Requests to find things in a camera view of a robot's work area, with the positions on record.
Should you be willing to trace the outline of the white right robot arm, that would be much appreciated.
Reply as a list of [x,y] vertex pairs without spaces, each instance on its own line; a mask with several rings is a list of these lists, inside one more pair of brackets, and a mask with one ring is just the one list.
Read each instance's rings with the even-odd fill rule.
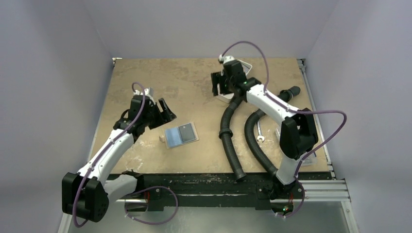
[[300,88],[294,86],[273,96],[259,80],[254,77],[247,78],[243,61],[227,56],[219,59],[219,62],[223,66],[222,70],[211,74],[213,95],[232,93],[234,96],[221,118],[218,137],[222,141],[236,180],[243,180],[246,174],[234,149],[230,121],[235,110],[244,101],[258,108],[254,113],[257,117],[267,115],[280,127],[280,167],[276,168],[262,152],[254,153],[254,156],[270,174],[273,182],[268,193],[269,199],[288,197],[297,185],[297,173],[303,157],[318,143],[317,129],[314,118],[309,115],[309,109],[300,110],[288,103],[299,94]]

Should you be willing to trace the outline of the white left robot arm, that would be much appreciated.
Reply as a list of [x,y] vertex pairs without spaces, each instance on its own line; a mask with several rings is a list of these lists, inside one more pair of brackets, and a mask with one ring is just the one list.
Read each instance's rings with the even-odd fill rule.
[[136,143],[146,128],[154,129],[176,119],[164,99],[154,101],[150,95],[135,94],[129,109],[113,125],[113,130],[97,154],[76,173],[68,172],[62,179],[62,211],[72,215],[75,227],[99,222],[109,204],[130,195],[134,199],[161,186],[145,187],[144,176],[124,171],[109,180],[120,158]]

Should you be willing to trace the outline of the black credit card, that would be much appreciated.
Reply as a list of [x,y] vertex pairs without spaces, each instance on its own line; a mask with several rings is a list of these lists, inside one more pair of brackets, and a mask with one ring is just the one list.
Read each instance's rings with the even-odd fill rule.
[[182,143],[189,143],[196,140],[196,134],[192,124],[188,123],[178,127]]

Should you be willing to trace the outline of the beige leather card holder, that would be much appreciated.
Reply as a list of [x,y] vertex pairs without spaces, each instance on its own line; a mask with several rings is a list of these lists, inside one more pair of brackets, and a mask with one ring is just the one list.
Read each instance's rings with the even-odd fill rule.
[[169,128],[158,137],[168,149],[183,146],[199,140],[198,133],[193,122],[186,123],[177,127]]

